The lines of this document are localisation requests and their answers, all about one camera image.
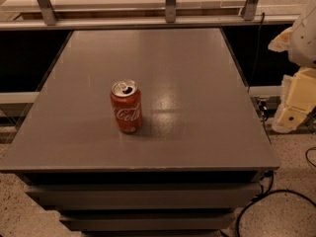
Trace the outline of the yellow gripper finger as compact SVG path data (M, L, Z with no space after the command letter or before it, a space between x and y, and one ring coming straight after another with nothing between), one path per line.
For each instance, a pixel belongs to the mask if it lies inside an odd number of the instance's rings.
M279 133L295 131L315 108L316 69L301 67L293 76L283 76L272 129Z
M289 27L277 35L268 45L268 49L275 52L283 52L288 50L289 37L292 27Z

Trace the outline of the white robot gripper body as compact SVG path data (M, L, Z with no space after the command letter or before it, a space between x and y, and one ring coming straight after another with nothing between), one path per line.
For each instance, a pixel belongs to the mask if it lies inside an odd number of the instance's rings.
M309 4L292 25L288 59L303 67L316 67L316 2Z

